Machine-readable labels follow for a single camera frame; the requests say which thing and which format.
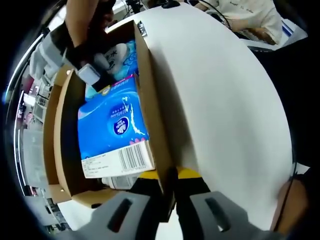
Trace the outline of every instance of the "barcode label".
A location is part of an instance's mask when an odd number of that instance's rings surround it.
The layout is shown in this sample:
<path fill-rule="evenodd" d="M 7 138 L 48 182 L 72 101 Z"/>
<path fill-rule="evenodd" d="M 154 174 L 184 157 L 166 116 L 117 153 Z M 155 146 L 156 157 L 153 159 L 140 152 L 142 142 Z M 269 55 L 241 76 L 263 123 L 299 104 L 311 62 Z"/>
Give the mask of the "barcode label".
<path fill-rule="evenodd" d="M 154 161 L 149 152 L 147 140 L 83 159 L 84 176 L 87 179 L 107 178 L 154 170 Z"/>
<path fill-rule="evenodd" d="M 130 171 L 132 169 L 141 169 L 146 166 L 146 162 L 141 153 L 139 145 L 132 145 L 125 149 L 119 149 L 119 158 L 124 171 Z"/>

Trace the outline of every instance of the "white table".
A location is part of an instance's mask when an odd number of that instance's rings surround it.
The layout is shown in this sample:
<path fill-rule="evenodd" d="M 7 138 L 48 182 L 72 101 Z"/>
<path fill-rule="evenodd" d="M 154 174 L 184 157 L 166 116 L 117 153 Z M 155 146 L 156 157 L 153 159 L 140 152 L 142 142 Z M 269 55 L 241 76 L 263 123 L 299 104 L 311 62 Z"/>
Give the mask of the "white table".
<path fill-rule="evenodd" d="M 143 11 L 109 30 L 130 20 L 142 21 L 147 32 L 177 164 L 198 170 L 212 191 L 269 229 L 292 151 L 283 106 L 264 68 L 231 31 L 190 5 Z"/>

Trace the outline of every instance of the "cardboard box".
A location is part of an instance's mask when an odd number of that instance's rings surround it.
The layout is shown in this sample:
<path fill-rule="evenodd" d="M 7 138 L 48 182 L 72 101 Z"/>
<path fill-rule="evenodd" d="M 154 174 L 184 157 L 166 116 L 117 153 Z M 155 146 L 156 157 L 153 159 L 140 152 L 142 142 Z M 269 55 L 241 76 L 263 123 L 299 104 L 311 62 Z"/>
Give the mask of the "cardboard box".
<path fill-rule="evenodd" d="M 144 122 L 149 133 L 149 145 L 164 194 L 173 161 L 165 136 L 149 49 L 134 21 L 108 33 L 106 46 L 135 39 L 139 68 L 138 90 Z M 85 102 L 85 83 L 74 73 L 67 75 L 64 66 L 59 71 L 49 98 L 43 130 L 43 154 L 49 189 L 55 203 L 73 199 L 94 208 L 112 198 L 118 190 L 101 189 L 96 179 L 86 179 L 78 145 L 78 109 Z"/>

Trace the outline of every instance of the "blue packaging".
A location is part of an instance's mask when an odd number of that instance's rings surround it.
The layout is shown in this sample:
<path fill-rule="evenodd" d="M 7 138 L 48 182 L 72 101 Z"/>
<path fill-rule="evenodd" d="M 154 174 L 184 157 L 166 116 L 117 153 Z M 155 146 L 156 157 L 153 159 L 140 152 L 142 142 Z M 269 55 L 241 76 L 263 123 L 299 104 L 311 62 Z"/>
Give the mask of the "blue packaging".
<path fill-rule="evenodd" d="M 139 75 L 136 41 L 131 40 L 126 43 L 126 46 L 127 51 L 124 57 L 124 61 L 121 62 L 121 66 L 117 67 L 116 69 L 113 69 L 117 64 L 116 59 L 114 59 L 113 56 L 118 54 L 117 49 L 115 48 L 115 50 L 111 50 L 105 55 L 107 61 L 110 64 L 107 72 L 112 74 L 116 81 L 121 81 L 131 74 Z M 90 101 L 96 94 L 96 90 L 92 86 L 87 85 L 85 88 L 85 101 Z"/>
<path fill-rule="evenodd" d="M 77 129 L 81 159 L 148 140 L 135 78 L 106 87 L 81 106 Z"/>

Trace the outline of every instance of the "barcode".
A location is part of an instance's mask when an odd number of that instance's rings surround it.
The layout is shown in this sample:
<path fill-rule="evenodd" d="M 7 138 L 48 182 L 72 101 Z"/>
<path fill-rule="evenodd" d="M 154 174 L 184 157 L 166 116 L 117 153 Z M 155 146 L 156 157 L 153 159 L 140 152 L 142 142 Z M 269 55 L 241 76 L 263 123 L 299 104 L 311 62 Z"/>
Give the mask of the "barcode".
<path fill-rule="evenodd" d="M 140 145 L 126 147 L 118 150 L 122 169 L 125 171 L 132 169 L 141 169 L 146 166 L 144 156 L 141 152 Z"/>

